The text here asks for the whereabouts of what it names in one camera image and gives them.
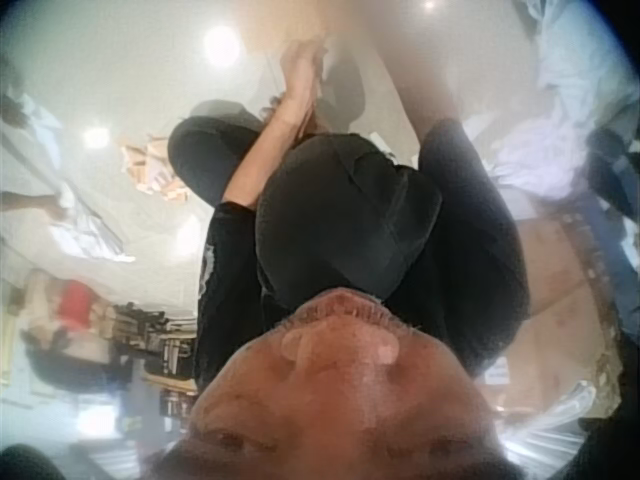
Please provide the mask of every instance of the nose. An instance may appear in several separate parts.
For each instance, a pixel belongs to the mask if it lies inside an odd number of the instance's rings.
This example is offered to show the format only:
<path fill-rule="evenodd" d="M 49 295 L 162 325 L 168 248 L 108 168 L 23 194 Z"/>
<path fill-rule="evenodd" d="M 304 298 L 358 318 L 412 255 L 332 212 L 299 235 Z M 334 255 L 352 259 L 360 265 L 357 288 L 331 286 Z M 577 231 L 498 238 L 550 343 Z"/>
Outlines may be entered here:
<path fill-rule="evenodd" d="M 391 332 L 348 315 L 336 315 L 288 332 L 282 355 L 305 376 L 329 370 L 381 369 L 399 353 Z"/>

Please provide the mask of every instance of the floor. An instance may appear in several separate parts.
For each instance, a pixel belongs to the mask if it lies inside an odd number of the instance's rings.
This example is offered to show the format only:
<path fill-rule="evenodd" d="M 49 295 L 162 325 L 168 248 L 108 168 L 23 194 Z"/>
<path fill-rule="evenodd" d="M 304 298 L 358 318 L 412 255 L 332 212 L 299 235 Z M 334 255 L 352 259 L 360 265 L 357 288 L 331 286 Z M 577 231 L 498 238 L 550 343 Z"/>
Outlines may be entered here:
<path fill-rule="evenodd" d="M 481 152 L 518 119 L 545 105 L 536 88 L 533 27 L 523 5 L 508 0 L 429 2 L 430 27 L 442 36 L 447 75 L 463 120 L 501 113 L 475 141 Z M 201 249 L 211 209 L 197 198 L 185 205 L 137 191 L 122 169 L 118 142 L 143 144 L 168 135 L 209 100 L 238 102 L 253 114 L 280 93 L 278 53 L 243 51 L 231 67 L 216 68 L 203 45 L 216 25 L 233 25 L 230 2 L 22 2 L 2 28 L 4 53 L 23 78 L 24 90 L 62 124 L 57 140 L 62 167 L 55 172 L 34 142 L 2 126 L 2 132 L 38 169 L 72 184 L 123 240 L 129 264 L 80 260 L 62 254 L 39 212 L 3 216 L 2 235 L 22 257 L 61 278 L 84 281 L 102 296 L 191 314 L 197 300 Z M 366 106 L 348 128 L 377 132 L 399 161 L 417 154 L 413 135 L 386 73 L 375 59 L 357 59 Z M 89 150 L 87 129 L 110 132 L 109 144 Z M 3 151 L 2 188 L 46 192 Z"/>

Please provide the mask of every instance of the mustache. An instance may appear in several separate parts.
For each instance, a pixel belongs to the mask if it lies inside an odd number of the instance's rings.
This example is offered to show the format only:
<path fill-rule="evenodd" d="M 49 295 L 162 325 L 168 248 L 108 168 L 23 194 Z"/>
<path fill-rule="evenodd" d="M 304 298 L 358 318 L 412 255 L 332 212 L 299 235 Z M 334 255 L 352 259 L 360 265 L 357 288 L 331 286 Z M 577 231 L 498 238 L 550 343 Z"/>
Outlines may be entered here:
<path fill-rule="evenodd" d="M 302 328 L 335 315 L 348 315 L 357 318 L 369 325 L 383 328 L 396 336 L 410 335 L 415 332 L 413 327 L 402 322 L 379 302 L 368 299 L 354 301 L 340 296 L 327 300 L 311 301 L 303 305 L 293 315 L 282 320 L 275 330 L 286 331 Z"/>

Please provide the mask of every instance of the black shirt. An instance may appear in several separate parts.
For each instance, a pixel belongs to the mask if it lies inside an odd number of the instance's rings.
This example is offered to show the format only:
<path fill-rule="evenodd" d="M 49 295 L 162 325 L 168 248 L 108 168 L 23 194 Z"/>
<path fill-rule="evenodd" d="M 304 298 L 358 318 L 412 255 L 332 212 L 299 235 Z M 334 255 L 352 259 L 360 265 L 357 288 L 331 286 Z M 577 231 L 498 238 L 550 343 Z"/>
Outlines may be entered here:
<path fill-rule="evenodd" d="M 443 121 L 422 143 L 419 171 L 442 195 L 423 252 L 386 306 L 446 343 L 471 375 L 511 343 L 528 313 L 528 289 L 513 219 L 460 123 Z M 255 213 L 216 208 L 202 266 L 195 378 L 200 390 L 248 341 L 291 312 L 263 295 Z"/>

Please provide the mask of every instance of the man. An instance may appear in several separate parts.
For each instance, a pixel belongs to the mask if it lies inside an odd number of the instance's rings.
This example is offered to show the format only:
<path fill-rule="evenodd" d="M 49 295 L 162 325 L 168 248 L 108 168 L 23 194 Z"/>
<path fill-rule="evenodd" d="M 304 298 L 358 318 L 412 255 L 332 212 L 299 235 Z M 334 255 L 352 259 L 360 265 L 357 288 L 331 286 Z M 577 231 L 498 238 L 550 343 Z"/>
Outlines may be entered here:
<path fill-rule="evenodd" d="M 306 135 L 321 57 L 287 52 L 262 133 L 200 117 L 172 135 L 177 174 L 216 210 L 202 393 L 151 475 L 519 478 L 472 381 L 527 314 L 515 225 L 436 72 L 388 65 L 419 171 L 358 136 Z"/>

